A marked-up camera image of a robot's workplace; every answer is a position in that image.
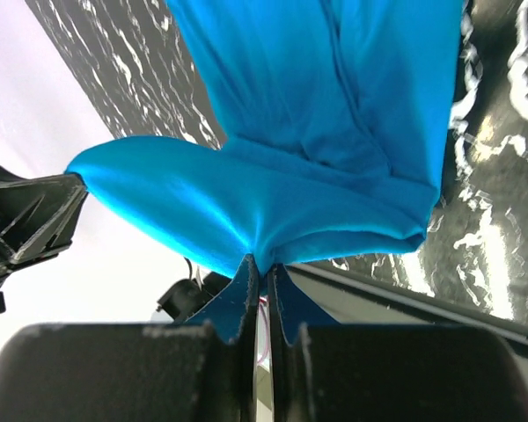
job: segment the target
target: blue cloth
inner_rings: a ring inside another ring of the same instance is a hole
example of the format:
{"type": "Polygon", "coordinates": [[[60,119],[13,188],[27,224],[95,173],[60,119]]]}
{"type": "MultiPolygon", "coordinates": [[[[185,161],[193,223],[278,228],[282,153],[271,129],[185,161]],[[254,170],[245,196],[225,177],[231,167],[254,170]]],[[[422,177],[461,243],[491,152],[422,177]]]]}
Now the blue cloth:
{"type": "Polygon", "coordinates": [[[136,136],[69,165],[158,241],[232,276],[414,251],[439,196],[463,0],[168,0],[215,151],[136,136]]]}

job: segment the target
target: fabric fold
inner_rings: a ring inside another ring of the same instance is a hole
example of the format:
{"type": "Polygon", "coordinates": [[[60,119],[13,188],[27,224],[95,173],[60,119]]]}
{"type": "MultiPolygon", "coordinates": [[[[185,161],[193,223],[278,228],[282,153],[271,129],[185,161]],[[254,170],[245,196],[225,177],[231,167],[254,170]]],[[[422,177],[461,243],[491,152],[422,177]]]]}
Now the fabric fold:
{"type": "Polygon", "coordinates": [[[67,171],[114,212],[232,276],[414,251],[439,195],[462,1],[168,0],[220,151],[137,136],[67,171]]]}

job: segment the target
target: black marbled surface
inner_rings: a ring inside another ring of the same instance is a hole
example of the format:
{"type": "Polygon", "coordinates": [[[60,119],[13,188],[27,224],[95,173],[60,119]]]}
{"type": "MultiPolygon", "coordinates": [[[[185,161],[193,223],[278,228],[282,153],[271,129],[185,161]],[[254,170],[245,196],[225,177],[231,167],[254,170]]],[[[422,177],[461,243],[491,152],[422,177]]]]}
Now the black marbled surface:
{"type": "MultiPolygon", "coordinates": [[[[224,134],[163,0],[26,0],[114,137],[224,134]]],[[[475,0],[429,239],[319,263],[528,325],[528,0],[475,0]]]]}

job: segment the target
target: white background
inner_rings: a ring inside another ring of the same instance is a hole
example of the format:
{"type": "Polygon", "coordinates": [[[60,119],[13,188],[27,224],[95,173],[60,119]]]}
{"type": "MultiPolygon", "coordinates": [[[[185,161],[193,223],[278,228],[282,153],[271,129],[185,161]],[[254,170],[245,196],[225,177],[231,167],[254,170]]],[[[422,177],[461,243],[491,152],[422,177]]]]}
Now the white background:
{"type": "MultiPolygon", "coordinates": [[[[23,0],[0,0],[0,165],[26,178],[62,173],[112,139],[23,0]]],[[[38,322],[147,321],[187,277],[182,257],[87,200],[74,245],[4,285],[0,349],[38,322]]]]}

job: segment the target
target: white wall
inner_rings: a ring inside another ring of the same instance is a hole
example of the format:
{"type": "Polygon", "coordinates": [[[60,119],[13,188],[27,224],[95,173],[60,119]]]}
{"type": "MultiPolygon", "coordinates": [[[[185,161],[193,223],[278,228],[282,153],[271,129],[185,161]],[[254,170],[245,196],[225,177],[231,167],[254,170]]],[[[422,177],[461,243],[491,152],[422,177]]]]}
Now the white wall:
{"type": "MultiPolygon", "coordinates": [[[[26,178],[57,174],[111,139],[24,0],[0,0],[0,164],[26,178]]],[[[179,255],[92,198],[74,241],[6,281],[0,348],[38,322],[149,320],[157,298],[187,276],[179,255]]]]}

